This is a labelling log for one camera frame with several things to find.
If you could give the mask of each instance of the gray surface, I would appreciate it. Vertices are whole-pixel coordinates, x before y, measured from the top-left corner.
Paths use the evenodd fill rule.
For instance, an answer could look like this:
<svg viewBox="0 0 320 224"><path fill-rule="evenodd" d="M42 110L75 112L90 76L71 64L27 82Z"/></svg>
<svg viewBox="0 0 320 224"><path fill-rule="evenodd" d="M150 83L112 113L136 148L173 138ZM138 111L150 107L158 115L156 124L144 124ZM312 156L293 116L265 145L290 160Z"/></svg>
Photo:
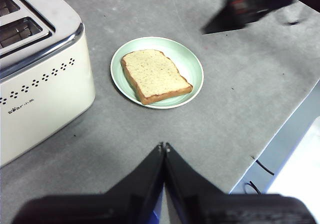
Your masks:
<svg viewBox="0 0 320 224"><path fill-rule="evenodd" d="M229 192L251 165L250 156L260 154L320 77L315 11L296 26L280 25L270 15L248 29L201 35L222 0L66 1L85 23L96 99L75 121L2 168L3 224L30 198L108 190L160 141ZM110 77L114 52L145 36L180 42L199 58L204 84L190 103L148 109L116 90ZM169 223L165 206L161 222Z"/></svg>

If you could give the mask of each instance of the toast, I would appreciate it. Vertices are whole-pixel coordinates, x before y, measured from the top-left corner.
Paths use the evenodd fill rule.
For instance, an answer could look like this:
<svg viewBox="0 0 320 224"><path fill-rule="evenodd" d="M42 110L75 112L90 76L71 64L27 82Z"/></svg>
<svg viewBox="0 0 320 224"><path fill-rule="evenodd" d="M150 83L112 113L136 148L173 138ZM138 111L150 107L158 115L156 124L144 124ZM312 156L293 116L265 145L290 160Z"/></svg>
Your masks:
<svg viewBox="0 0 320 224"><path fill-rule="evenodd" d="M121 59L124 75L143 105L190 93L193 86L159 50L136 50Z"/></svg>

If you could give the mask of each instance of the green plate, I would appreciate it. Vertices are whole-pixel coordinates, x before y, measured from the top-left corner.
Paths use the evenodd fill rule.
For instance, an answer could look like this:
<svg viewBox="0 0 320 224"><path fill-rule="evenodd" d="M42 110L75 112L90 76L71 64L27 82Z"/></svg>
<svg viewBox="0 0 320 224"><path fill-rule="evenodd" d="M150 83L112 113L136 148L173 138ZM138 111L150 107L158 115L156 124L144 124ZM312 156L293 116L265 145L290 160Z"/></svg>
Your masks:
<svg viewBox="0 0 320 224"><path fill-rule="evenodd" d="M178 68L180 74L193 85L192 92L143 105L136 97L135 91L131 88L124 75L121 58L133 51L146 49L159 50L169 57ZM154 109L176 108L190 102L200 92L204 83L204 71L195 54L184 45L163 37L141 37L125 43L113 55L110 70L115 85L127 98L139 105Z"/></svg>

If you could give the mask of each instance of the plate rim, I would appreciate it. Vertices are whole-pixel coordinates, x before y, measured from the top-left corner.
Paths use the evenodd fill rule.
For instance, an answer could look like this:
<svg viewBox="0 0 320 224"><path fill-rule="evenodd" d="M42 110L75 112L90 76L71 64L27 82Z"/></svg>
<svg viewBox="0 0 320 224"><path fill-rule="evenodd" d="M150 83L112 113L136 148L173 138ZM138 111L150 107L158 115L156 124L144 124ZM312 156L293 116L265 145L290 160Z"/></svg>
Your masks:
<svg viewBox="0 0 320 224"><path fill-rule="evenodd" d="M129 96L117 83L116 79L115 79L115 76L114 76L114 73L113 73L113 65L114 65L114 59L116 57L116 55L118 54L118 52L127 44L131 43L131 42L134 42L134 41L137 41L137 40L140 40L140 39L151 39L151 38L156 38L156 39L163 39L163 40L167 40L167 41L170 41L170 42L174 42L184 48L186 48L194 57L195 59L197 60L197 63L198 65L200 66L200 69L201 69L201 83L200 83L200 86L198 88L198 90L187 100L185 100L184 102L181 102L179 104L175 104L175 105L169 105L169 106L157 106L157 105L143 105L140 101L138 101L137 99ZM111 59L111 63L110 63L110 72L111 72L111 77L112 77L112 80L113 80L113 83L116 85L116 87L119 89L119 91L125 95L129 100L133 101L134 103L137 103L139 104L140 106L143 106L143 107L147 107L147 108L151 108L151 109L172 109L172 108L177 108L177 107L180 107L182 105L185 105L187 104L188 102L192 101L200 92L203 84L204 84L204 69L202 67L202 64L201 62L199 61L198 57L188 48L186 47L185 45L182 45L181 43L175 41L175 40L172 40L172 39L169 39L169 38L166 38L166 37L160 37L160 36L143 36L143 37L138 37L138 38L135 38L135 39L132 39L130 41L127 41L126 43L124 43L123 45L121 45L116 51L115 53L113 54L112 56L112 59Z"/></svg>

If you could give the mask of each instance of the toaster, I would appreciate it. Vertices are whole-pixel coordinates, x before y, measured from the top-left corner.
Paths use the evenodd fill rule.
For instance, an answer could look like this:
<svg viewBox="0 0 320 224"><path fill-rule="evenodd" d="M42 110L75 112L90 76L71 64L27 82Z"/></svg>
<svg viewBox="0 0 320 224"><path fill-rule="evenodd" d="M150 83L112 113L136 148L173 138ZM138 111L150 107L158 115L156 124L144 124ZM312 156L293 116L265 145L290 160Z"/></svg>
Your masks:
<svg viewBox="0 0 320 224"><path fill-rule="evenodd" d="M95 99L85 27L63 0L0 0L1 166Z"/></svg>

